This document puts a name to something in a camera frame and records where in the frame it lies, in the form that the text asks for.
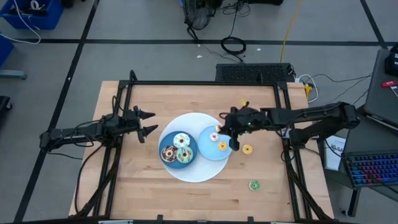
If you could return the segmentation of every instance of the table leg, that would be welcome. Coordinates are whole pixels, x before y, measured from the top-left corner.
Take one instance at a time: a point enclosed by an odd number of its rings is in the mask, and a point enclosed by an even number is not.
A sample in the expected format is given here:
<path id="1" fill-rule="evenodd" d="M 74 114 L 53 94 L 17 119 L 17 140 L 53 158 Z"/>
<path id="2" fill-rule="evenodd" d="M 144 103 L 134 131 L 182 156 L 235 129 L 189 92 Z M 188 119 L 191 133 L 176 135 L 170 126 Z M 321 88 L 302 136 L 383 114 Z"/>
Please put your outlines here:
<path id="1" fill-rule="evenodd" d="M 351 201 L 349 203 L 349 208 L 348 208 L 348 210 L 342 210 L 341 211 L 342 214 L 349 216 L 349 217 L 355 217 L 360 194 L 361 194 L 361 188 L 353 190 L 353 194 L 351 196 Z"/>

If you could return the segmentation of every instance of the red object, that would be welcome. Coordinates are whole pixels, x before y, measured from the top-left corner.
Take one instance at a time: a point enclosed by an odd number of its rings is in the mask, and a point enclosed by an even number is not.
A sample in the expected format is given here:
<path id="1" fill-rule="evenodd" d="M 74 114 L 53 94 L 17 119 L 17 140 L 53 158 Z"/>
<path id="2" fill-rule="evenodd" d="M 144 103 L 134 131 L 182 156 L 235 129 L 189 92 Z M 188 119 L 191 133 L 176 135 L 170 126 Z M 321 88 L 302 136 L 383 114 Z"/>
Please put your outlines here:
<path id="1" fill-rule="evenodd" d="M 394 85 L 396 85 L 397 84 L 397 81 L 388 81 L 388 82 L 384 82 L 381 86 L 383 87 L 383 88 L 388 88 L 388 87 L 390 87 L 390 86 L 394 86 Z"/>

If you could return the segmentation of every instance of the blue plate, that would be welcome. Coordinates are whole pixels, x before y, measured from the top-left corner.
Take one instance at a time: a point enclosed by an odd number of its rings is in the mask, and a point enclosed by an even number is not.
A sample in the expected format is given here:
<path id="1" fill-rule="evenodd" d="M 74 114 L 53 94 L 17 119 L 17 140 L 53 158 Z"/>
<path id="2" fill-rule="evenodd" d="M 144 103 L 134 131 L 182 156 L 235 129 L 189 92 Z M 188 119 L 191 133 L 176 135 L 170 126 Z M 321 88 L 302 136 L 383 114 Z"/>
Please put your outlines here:
<path id="1" fill-rule="evenodd" d="M 185 134 L 187 134 L 187 135 L 189 136 L 189 138 L 191 139 L 190 144 L 189 144 L 188 147 L 190 147 L 190 148 L 192 149 L 192 151 L 193 151 L 193 157 L 192 157 L 192 160 L 189 161 L 189 162 L 186 163 L 186 164 L 183 164 L 183 163 L 179 162 L 178 160 L 174 160 L 173 162 L 165 162 L 165 161 L 163 161 L 162 156 L 161 156 L 162 150 L 163 150 L 164 147 L 166 147 L 166 146 L 173 146 L 173 138 L 174 138 L 174 136 L 175 136 L 176 134 L 178 134 L 178 133 L 185 133 Z M 197 144 L 197 142 L 196 142 L 195 139 L 192 137 L 192 135 L 190 135 L 190 134 L 188 134 L 188 133 L 186 133 L 186 132 L 183 132 L 183 131 L 174 131 L 174 132 L 172 132 L 172 133 L 166 135 L 166 136 L 161 140 L 160 145 L 159 145 L 159 159 L 160 159 L 166 166 L 171 167 L 171 168 L 174 168 L 174 169 L 181 169 L 181 168 L 184 168 L 184 167 L 189 166 L 189 164 L 191 164 L 191 163 L 195 160 L 195 158 L 197 157 L 197 153 L 198 153 L 198 144 Z"/>
<path id="2" fill-rule="evenodd" d="M 200 153 L 207 159 L 217 161 L 227 158 L 231 154 L 232 149 L 229 147 L 229 140 L 231 137 L 227 135 L 219 134 L 217 142 L 211 141 L 210 134 L 215 132 L 216 130 L 214 126 L 205 128 L 199 135 L 198 147 Z M 224 141 L 228 145 L 228 148 L 225 151 L 218 149 L 218 143 L 221 141 Z"/>

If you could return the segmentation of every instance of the yellow ring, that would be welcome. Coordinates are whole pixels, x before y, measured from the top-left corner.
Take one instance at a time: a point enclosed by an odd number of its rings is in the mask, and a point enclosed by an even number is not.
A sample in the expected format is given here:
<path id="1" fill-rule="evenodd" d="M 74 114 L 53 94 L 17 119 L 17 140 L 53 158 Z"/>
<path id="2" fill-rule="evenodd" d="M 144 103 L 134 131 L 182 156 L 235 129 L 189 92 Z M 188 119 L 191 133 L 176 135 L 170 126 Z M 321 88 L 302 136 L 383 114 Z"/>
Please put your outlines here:
<path id="1" fill-rule="evenodd" d="M 226 142 L 220 142 L 218 143 L 218 149 L 221 151 L 225 151 L 228 148 L 228 145 L 226 144 Z"/>
<path id="2" fill-rule="evenodd" d="M 253 147 L 251 145 L 244 145 L 242 148 L 243 153 L 249 155 L 253 152 Z"/>

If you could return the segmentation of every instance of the white paper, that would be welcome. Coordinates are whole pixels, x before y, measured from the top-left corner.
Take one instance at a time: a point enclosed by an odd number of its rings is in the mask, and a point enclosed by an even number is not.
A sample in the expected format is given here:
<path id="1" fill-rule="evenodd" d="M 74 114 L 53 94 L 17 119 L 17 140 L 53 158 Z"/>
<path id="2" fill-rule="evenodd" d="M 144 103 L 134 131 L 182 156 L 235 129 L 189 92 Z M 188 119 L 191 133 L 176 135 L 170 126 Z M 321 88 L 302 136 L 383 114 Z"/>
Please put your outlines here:
<path id="1" fill-rule="evenodd" d="M 346 144 L 346 139 L 337 136 L 330 136 L 326 139 L 329 146 L 335 153 L 341 156 Z M 330 170 L 338 170 L 341 158 L 334 154 L 325 143 L 325 168 Z"/>

